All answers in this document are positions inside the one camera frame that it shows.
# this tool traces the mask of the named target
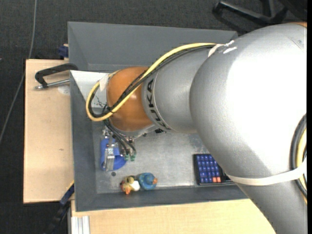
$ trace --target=cable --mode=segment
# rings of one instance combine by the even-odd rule
[[[38,3],[38,0],[35,0],[35,5],[34,5],[34,19],[33,19],[33,32],[32,32],[32,37],[31,37],[31,44],[30,44],[30,50],[29,50],[29,54],[28,54],[28,59],[31,58],[31,55],[32,55],[32,52],[33,52],[33,47],[34,47],[34,41],[35,41],[35,31],[36,31],[36,17],[37,17],[37,3]],[[8,121],[10,119],[10,116],[11,116],[11,113],[12,113],[12,110],[13,110],[13,107],[15,105],[15,102],[16,102],[16,99],[19,95],[19,92],[20,92],[20,88],[24,82],[24,79],[25,79],[25,70],[23,72],[23,75],[19,81],[19,86],[15,92],[15,95],[14,95],[14,98],[13,98],[13,101],[11,103],[11,106],[10,106],[10,109],[9,109],[9,112],[5,118],[5,122],[4,122],[4,125],[3,125],[3,128],[2,128],[2,131],[1,131],[1,135],[0,135],[0,144],[2,142],[2,139],[3,139],[3,136],[4,136],[4,133],[5,133],[5,130],[6,130],[6,126],[8,124]]]
[[[141,74],[141,78],[139,79],[139,81],[131,88],[130,91],[128,91],[126,93],[126,95],[124,96],[124,98],[121,101],[117,101],[117,103],[115,103],[113,105],[112,108],[108,108],[109,112],[106,112],[104,115],[100,115],[100,116],[95,116],[93,113],[91,113],[92,108],[91,108],[91,98],[94,97],[94,94],[96,93],[98,87],[99,87],[99,82],[97,82],[93,88],[91,89],[89,96],[87,98],[86,101],[86,112],[88,117],[93,120],[93,121],[102,121],[105,120],[107,118],[109,118],[113,113],[115,113],[128,99],[129,97],[136,91],[136,89],[138,88],[138,86],[141,84],[141,82],[144,80],[145,77],[147,77],[153,70],[155,70],[159,65],[162,64],[162,62],[164,62],[166,59],[174,56],[175,54],[179,54],[180,52],[183,52],[185,50],[190,50],[190,49],[194,49],[197,47],[208,47],[208,46],[212,46],[215,45],[214,43],[191,43],[191,44],[187,44],[187,45],[183,45],[180,47],[177,47],[169,52],[167,52],[166,54],[164,54],[163,56],[161,56],[156,62],[154,62],[143,74]]]
[[[122,136],[120,133],[118,133],[117,131],[115,131],[115,130],[113,129],[113,127],[110,125],[110,122],[109,122],[108,120],[104,120],[104,124],[105,124],[105,126],[107,126],[107,128],[108,128],[109,130],[111,130],[111,132],[113,132],[116,136],[118,136],[118,138],[122,139],[122,140],[123,140],[124,142],[126,142],[134,151],[136,151],[134,145],[132,145],[129,141],[127,141],[127,139],[126,139],[124,136]]]
[[[304,156],[304,150],[306,147],[306,131],[307,131],[307,115],[305,114],[300,120],[292,138],[291,167],[293,167],[294,169],[298,167],[298,164],[300,164],[300,162],[298,161],[302,160],[302,157]],[[296,179],[295,181],[304,197],[305,202],[307,203],[308,199],[307,189],[304,187],[304,184],[301,182],[300,179]]]
[[[34,41],[35,41],[36,17],[37,17],[37,2],[38,2],[38,0],[35,0],[34,20],[33,20],[33,33],[32,33],[32,37],[31,37],[31,44],[30,44],[28,59],[31,58],[31,54],[33,52],[33,47],[34,47]]]
[[[303,160],[307,157],[307,145],[305,146],[304,154],[303,154]],[[304,173],[303,174],[303,179],[304,179],[304,184],[306,188],[308,188],[308,174]]]

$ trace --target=wooden board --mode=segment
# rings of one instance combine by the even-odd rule
[[[74,179],[70,97],[58,87],[35,90],[35,73],[63,60],[26,61],[24,203],[60,200]],[[48,76],[52,82],[69,72]]]
[[[249,199],[92,212],[72,200],[71,214],[89,215],[91,234],[275,234]]]

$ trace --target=chair leg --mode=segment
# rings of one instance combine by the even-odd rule
[[[253,12],[243,7],[233,5],[225,1],[219,1],[213,8],[213,12],[221,14],[223,9],[228,9],[243,16],[252,18],[262,23],[281,23],[287,13],[287,8],[284,7],[281,11],[276,12],[273,0],[260,0],[263,6],[263,14]]]
[[[221,14],[222,9],[229,9],[233,12],[238,12],[240,14],[252,17],[254,19],[259,19],[262,20],[263,15],[253,12],[251,10],[247,10],[243,7],[237,6],[237,5],[233,5],[231,3],[225,2],[225,1],[219,1],[213,8],[213,12],[215,12],[216,14]]]

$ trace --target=gray carpet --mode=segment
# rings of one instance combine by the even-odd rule
[[[38,0],[33,58],[58,59],[67,42],[67,21],[105,22],[184,28],[236,30],[240,35],[263,27],[224,11],[218,0]],[[261,12],[259,0],[227,0]],[[34,0],[0,0],[0,129],[5,122],[31,43]],[[295,17],[288,13],[284,22]],[[57,203],[23,205],[24,93],[19,92],[0,144],[0,234],[42,233]],[[59,233],[66,233],[66,222]]]

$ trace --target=toy figure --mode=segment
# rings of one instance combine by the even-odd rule
[[[157,184],[157,178],[152,173],[142,173],[138,177],[138,182],[145,190],[152,190]]]
[[[120,183],[120,187],[121,187],[121,190],[123,192],[125,192],[127,195],[131,191],[139,191],[140,190],[140,184],[139,184],[138,180],[136,179],[136,177],[134,177],[134,176],[125,177],[125,180],[123,180]]]

